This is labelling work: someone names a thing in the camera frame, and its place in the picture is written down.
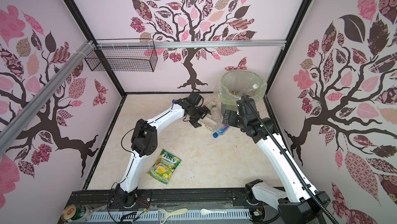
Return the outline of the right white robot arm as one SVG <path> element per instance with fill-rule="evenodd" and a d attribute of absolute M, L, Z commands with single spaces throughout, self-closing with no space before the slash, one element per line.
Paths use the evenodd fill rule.
<path fill-rule="evenodd" d="M 226 110 L 223 123 L 252 138 L 282 182 L 283 190 L 267 186 L 262 181 L 252 183 L 248 189 L 254 200 L 273 207 L 286 224 L 326 222 L 323 209 L 330 203 L 330 198 L 325 192 L 319 192 L 298 168 L 271 119 L 260 119 L 256 110 L 241 106 L 238 111 Z"/>

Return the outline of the clear ribbed water bottle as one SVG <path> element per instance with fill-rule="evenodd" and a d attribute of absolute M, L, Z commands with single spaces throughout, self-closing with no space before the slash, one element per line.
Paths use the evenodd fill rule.
<path fill-rule="evenodd" d="M 243 96 L 245 94 L 248 95 L 249 97 L 252 97 L 255 95 L 258 88 L 259 88 L 258 84 L 253 84 L 252 86 L 238 92 L 238 96 Z"/>

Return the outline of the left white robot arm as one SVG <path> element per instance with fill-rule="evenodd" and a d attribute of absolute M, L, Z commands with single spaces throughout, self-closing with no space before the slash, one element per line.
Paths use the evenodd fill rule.
<path fill-rule="evenodd" d="M 204 98 L 193 92 L 188 97 L 174 100 L 172 106 L 159 115 L 148 120 L 138 120 L 131 138 L 130 160 L 119 186 L 122 192 L 129 194 L 138 188 L 139 175 L 146 159 L 157 149 L 161 131 L 184 117 L 188 117 L 188 122 L 198 128 L 198 121 L 208 113 Z"/>

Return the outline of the large clear square bottle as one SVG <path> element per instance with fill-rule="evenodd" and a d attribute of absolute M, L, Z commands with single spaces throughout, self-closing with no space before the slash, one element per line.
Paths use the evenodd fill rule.
<path fill-rule="evenodd" d="M 206 129 L 208 129 L 213 133 L 217 130 L 218 123 L 212 120 L 211 118 L 205 117 L 203 119 L 200 119 L 199 122 L 203 127 L 205 127 Z"/>

